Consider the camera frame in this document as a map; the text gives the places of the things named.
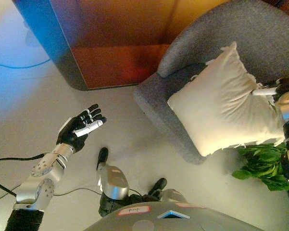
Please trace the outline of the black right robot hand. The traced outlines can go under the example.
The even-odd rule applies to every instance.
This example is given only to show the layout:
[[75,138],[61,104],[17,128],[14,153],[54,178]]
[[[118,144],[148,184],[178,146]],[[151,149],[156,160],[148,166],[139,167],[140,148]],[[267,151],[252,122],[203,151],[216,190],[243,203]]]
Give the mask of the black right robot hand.
[[254,96],[269,96],[277,101],[283,94],[289,92],[289,77],[271,80],[265,84],[258,84],[257,89],[252,91]]

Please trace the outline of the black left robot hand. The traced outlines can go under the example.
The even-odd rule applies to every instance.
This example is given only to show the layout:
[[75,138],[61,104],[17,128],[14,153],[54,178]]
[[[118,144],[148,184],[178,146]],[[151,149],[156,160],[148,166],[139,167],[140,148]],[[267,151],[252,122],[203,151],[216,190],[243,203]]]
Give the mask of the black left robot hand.
[[94,104],[62,125],[56,144],[68,144],[72,146],[73,153],[76,153],[84,147],[89,133],[105,122],[106,118],[102,116],[99,105]]

